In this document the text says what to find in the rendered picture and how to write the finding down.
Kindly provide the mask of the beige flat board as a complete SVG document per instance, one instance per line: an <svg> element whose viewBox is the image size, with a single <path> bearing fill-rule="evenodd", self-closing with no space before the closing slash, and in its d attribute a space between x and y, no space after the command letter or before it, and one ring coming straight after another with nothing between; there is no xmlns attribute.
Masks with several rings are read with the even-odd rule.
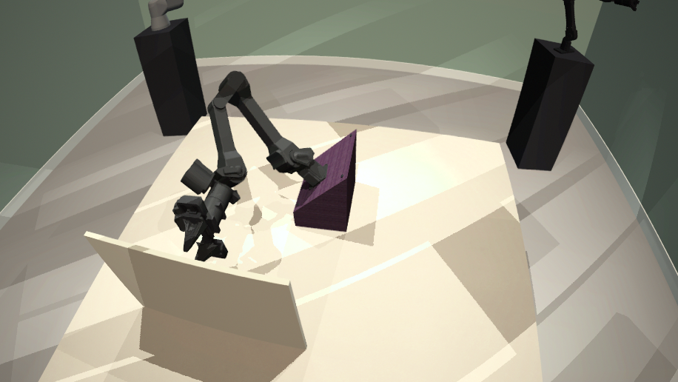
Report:
<svg viewBox="0 0 678 382"><path fill-rule="evenodd" d="M306 349L290 279L192 260L86 232L142 306L224 332Z"/></svg>

